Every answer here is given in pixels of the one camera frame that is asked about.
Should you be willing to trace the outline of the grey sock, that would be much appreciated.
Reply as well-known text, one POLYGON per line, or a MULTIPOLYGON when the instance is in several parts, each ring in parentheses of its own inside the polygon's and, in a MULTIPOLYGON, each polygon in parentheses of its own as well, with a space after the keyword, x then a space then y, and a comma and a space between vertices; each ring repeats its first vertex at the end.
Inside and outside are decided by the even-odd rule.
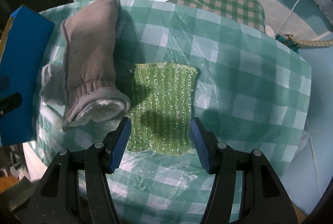
POLYGON ((64 92, 64 69, 62 65, 47 64, 41 72, 41 90, 39 96, 46 104, 65 105, 64 92))

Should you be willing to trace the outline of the green sparkly knitted cloth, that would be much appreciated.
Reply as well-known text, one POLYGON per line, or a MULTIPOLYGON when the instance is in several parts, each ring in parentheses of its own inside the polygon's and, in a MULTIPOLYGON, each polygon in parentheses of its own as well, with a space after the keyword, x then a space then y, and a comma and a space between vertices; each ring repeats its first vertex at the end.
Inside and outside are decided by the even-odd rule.
POLYGON ((135 65, 129 86, 129 151, 181 156, 191 150, 189 131, 197 75, 197 68, 190 65, 135 65))

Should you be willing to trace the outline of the grey fleece mitten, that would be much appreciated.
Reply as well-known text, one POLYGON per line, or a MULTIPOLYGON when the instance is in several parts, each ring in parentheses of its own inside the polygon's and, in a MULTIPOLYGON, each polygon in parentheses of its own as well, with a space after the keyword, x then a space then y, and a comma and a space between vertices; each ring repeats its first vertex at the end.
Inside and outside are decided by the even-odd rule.
POLYGON ((61 26, 64 131, 118 118, 130 109, 129 97, 116 87, 113 59, 120 8, 120 0, 96 0, 61 26))

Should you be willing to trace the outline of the blue cardboard box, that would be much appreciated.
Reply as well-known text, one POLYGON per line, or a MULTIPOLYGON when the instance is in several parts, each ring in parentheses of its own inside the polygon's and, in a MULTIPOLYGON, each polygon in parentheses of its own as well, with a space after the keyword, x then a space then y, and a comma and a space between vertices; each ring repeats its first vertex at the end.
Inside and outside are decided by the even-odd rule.
POLYGON ((21 106, 1 117, 1 146, 33 140, 33 100, 42 58, 55 24, 25 5, 14 11, 1 37, 1 100, 22 96, 21 106))

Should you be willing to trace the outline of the green checkered tablecloth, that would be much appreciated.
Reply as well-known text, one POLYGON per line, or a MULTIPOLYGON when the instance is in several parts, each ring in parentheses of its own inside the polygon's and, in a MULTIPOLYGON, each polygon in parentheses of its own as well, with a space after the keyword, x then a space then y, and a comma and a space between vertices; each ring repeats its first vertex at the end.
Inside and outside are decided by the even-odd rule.
MULTIPOLYGON (((283 175, 300 144, 311 67, 268 35, 211 12, 167 2, 121 0, 115 44, 117 88, 129 94, 137 64, 198 70, 192 117, 238 151, 259 149, 283 175)), ((199 223, 213 177, 191 150, 168 156, 126 148, 107 177, 119 216, 130 223, 199 223)))

